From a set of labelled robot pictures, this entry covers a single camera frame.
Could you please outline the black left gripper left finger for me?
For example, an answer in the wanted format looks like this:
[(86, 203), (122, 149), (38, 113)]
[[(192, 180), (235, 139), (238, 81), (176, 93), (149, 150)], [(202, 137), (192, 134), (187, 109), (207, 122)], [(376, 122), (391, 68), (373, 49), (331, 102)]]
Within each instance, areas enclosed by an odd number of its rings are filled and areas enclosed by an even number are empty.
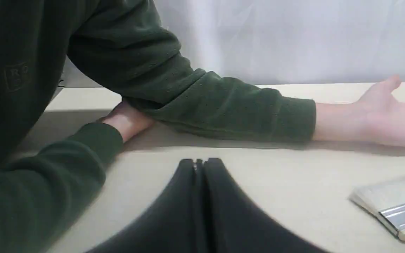
[(138, 218), (90, 253), (201, 253), (203, 230), (195, 185), (201, 160), (181, 160), (157, 199)]

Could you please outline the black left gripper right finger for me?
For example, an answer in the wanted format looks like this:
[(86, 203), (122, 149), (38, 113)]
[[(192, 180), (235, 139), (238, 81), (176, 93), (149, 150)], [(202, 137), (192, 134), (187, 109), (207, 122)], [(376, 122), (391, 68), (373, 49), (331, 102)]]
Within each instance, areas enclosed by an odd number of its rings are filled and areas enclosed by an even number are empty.
[(205, 228), (214, 253), (323, 253), (281, 226), (240, 188), (219, 158), (202, 166)]

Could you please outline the green sleeved forearm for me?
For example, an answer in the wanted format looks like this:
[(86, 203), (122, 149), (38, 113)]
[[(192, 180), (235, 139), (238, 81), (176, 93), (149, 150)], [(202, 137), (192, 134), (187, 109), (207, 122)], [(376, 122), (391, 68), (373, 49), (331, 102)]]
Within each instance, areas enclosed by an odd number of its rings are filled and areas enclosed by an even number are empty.
[(199, 136), (255, 141), (357, 139), (354, 105), (316, 105), (239, 79), (194, 70), (151, 0), (79, 0), (71, 61), (134, 108)]

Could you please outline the second green sleeved forearm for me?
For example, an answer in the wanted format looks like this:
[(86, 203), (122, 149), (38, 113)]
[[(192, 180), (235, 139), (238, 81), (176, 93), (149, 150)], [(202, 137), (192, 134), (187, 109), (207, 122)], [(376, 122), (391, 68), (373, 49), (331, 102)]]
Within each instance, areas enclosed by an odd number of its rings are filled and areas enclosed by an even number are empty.
[[(121, 151), (119, 132), (101, 122), (0, 168), (0, 253), (43, 253), (79, 218)], [(0, 143), (0, 163), (5, 155)]]

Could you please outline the second hand under arm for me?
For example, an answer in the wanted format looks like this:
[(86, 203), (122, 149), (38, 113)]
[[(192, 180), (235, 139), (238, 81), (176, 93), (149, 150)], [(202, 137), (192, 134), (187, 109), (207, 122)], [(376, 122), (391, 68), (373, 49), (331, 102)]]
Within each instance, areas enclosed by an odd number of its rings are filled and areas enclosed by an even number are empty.
[(133, 108), (125, 100), (114, 107), (108, 115), (100, 118), (100, 122), (115, 128), (121, 135), (123, 143), (154, 125), (154, 120)]

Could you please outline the open bare hand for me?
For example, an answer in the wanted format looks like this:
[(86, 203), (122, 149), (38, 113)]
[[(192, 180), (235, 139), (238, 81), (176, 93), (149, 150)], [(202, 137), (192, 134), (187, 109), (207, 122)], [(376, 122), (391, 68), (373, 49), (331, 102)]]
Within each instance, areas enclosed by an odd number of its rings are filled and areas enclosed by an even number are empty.
[(354, 103), (358, 114), (357, 140), (405, 147), (405, 103), (393, 96), (401, 80), (392, 76), (372, 85)]

